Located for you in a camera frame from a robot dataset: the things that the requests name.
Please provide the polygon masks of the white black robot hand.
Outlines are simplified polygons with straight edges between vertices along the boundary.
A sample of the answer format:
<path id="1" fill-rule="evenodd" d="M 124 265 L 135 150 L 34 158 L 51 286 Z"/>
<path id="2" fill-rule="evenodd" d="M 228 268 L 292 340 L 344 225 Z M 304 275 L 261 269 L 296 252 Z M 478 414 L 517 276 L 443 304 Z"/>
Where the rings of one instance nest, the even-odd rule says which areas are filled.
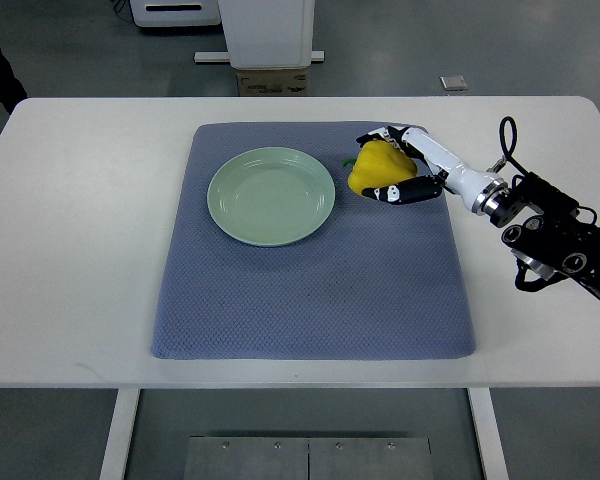
<path id="1" fill-rule="evenodd" d="M 407 155 L 415 162 L 418 174 L 394 185 L 366 188 L 362 197 L 406 205 L 436 198 L 447 190 L 460 196 L 468 210 L 481 215 L 487 200 L 505 186 L 497 174 L 471 168 L 421 127 L 387 126 L 373 130 L 357 139 L 360 150 L 372 140 L 390 143 Z"/>

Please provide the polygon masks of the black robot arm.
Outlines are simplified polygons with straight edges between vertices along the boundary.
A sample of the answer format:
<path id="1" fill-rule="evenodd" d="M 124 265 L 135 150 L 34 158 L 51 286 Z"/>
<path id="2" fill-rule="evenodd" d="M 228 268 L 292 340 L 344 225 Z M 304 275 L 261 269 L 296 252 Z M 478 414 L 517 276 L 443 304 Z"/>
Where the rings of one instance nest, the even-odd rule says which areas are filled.
<path id="1" fill-rule="evenodd" d="M 600 226 L 594 209 L 581 205 L 513 157 L 517 144 L 515 120 L 499 125 L 501 159 L 518 173 L 512 184 L 496 179 L 476 198 L 477 211 L 502 230 L 501 240 L 516 258 L 514 284 L 524 292 L 538 292 L 572 279 L 600 301 Z"/>

